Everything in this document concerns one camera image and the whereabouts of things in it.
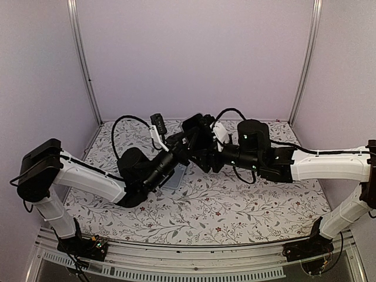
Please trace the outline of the black purple phone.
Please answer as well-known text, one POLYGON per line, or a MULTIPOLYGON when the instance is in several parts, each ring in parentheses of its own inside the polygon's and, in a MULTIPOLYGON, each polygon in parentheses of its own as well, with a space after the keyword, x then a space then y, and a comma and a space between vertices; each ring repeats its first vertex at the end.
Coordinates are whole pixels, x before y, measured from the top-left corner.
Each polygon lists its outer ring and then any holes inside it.
POLYGON ((192 141, 193 135, 195 133, 197 134, 194 145, 191 146, 194 151, 208 149, 213 144, 213 134, 211 130, 213 122, 214 117, 212 115, 197 113, 182 123, 184 132, 192 131, 192 134, 188 136, 189 142, 192 141))

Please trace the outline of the light blue phone case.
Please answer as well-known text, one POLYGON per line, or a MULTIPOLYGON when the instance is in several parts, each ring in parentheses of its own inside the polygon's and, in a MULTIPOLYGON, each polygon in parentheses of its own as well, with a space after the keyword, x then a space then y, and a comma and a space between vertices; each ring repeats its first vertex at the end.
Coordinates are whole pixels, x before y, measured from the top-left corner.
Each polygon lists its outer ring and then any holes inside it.
POLYGON ((183 180, 187 167, 179 164, 175 167, 172 177, 162 186, 164 189, 177 190, 183 180))

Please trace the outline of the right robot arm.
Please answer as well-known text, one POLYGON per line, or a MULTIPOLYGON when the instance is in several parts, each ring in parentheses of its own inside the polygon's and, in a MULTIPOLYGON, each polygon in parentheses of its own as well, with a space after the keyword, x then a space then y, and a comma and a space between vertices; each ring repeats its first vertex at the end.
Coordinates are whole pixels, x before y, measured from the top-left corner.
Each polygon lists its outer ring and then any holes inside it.
POLYGON ((347 150, 308 150, 270 139, 268 125, 254 119, 237 125, 234 144, 224 126, 201 117, 194 127, 189 149, 202 170, 218 172, 224 165, 251 170, 271 182, 292 183, 307 179, 345 179, 359 182, 332 212, 314 222, 304 243, 308 256, 325 249, 342 229, 375 209, 375 141, 347 150))

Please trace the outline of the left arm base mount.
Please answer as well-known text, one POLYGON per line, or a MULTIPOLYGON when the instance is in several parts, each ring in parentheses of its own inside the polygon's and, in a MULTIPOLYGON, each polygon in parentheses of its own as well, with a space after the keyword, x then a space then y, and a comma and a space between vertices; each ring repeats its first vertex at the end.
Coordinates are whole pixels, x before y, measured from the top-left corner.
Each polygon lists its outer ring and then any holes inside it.
POLYGON ((57 249, 72 256, 104 261, 108 252, 108 241, 98 235, 89 239, 75 236, 60 239, 57 249))

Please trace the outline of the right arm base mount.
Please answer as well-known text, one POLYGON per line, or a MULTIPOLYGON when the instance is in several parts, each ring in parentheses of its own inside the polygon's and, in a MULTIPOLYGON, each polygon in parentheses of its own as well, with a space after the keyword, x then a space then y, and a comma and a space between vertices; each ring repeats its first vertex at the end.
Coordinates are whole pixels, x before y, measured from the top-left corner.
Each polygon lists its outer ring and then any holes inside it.
POLYGON ((288 262, 319 256, 334 250, 333 240, 320 235, 283 245, 283 256, 288 262))

